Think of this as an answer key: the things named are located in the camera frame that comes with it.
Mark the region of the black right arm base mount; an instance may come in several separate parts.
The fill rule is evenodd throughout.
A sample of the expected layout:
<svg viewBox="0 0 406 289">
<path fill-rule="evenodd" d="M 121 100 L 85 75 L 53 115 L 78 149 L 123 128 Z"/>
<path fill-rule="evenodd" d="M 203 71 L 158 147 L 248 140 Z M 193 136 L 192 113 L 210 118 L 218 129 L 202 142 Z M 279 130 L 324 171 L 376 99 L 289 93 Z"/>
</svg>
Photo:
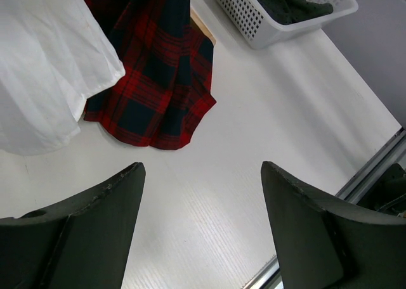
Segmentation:
<svg viewBox="0 0 406 289">
<path fill-rule="evenodd" d="M 405 218 L 405 170 L 401 165 L 391 165 L 357 205 Z"/>
</svg>

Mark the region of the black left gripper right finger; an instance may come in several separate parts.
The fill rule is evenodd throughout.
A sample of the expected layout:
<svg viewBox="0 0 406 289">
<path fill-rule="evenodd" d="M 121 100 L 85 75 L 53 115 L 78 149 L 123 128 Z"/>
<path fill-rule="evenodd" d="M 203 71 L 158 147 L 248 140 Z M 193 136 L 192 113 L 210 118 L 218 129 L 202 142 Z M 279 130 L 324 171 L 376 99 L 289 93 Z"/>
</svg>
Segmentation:
<svg viewBox="0 0 406 289">
<path fill-rule="evenodd" d="M 404 288 L 405 219 L 351 204 L 264 162 L 285 288 Z"/>
</svg>

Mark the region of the dark grey dotted skirt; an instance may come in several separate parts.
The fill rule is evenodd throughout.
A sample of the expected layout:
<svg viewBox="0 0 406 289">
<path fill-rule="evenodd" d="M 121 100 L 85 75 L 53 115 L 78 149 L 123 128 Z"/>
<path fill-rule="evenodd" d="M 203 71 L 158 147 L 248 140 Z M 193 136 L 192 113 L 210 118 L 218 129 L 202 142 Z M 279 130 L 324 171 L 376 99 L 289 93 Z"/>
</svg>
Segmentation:
<svg viewBox="0 0 406 289">
<path fill-rule="evenodd" d="M 279 24 L 291 25 L 321 16 L 330 15 L 334 8 L 330 3 L 313 3 L 307 0 L 257 0 L 266 12 Z"/>
</svg>

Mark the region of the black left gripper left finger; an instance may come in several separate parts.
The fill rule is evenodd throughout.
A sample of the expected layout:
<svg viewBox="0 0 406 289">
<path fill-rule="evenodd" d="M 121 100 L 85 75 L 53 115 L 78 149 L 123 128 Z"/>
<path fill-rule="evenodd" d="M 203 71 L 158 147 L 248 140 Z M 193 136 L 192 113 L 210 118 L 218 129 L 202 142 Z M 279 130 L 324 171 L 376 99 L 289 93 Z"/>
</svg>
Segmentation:
<svg viewBox="0 0 406 289">
<path fill-rule="evenodd" d="M 60 202 L 1 219 L 1 287 L 120 288 L 145 176 L 136 162 Z"/>
</svg>

